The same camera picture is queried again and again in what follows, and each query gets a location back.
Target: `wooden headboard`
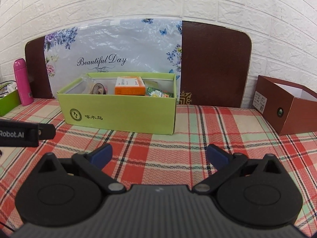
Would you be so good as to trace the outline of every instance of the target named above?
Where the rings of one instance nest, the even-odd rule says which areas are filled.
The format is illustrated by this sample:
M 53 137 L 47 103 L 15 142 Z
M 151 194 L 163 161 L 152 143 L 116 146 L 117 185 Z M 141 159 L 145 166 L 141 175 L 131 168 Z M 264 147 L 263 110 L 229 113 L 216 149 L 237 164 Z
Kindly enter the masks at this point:
M 35 98 L 53 98 L 44 58 L 44 39 L 25 45 Z M 183 21 L 180 103 L 240 107 L 248 76 L 251 40 L 247 34 Z

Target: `bright green box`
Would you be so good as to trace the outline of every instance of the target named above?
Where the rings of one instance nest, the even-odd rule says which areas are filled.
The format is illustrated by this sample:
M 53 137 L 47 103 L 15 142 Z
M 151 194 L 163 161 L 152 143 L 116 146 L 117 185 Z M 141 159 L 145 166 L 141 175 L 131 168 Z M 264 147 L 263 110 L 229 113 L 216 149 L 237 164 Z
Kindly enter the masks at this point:
M 68 124 L 99 129 L 173 134 L 176 109 L 176 75 L 170 73 L 109 72 L 87 73 L 92 79 L 140 76 L 142 79 L 170 81 L 174 98 L 67 94 L 82 83 L 78 78 L 62 88 L 57 97 Z
M 5 97 L 0 98 L 0 116 L 6 115 L 18 105 L 21 105 L 21 100 L 17 90 L 13 91 Z

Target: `bottle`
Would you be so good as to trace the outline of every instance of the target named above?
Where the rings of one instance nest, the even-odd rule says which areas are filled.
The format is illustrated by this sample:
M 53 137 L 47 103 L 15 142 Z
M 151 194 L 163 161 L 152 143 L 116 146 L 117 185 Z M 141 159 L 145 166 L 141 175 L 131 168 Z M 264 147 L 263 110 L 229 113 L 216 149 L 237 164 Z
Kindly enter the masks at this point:
M 27 106 L 31 104 L 34 99 L 28 80 L 28 71 L 26 69 L 25 60 L 23 58 L 16 60 L 13 65 L 13 69 L 21 103 L 23 106 Z

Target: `brown shoe box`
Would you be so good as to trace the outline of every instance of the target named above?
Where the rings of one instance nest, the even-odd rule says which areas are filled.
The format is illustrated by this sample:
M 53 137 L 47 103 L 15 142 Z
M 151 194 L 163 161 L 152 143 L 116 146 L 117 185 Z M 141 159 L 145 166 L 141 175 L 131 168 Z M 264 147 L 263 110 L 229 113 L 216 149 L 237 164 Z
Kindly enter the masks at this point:
M 303 85 L 259 75 L 253 106 L 279 135 L 317 131 L 317 93 Z

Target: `orange medicine box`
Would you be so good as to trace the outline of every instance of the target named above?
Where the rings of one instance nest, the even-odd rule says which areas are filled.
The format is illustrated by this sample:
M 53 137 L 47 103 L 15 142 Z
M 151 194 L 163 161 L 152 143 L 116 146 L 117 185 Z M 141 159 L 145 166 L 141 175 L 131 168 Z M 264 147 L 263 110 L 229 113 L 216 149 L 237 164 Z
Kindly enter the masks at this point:
M 145 85 L 141 77 L 118 77 L 115 95 L 145 95 Z

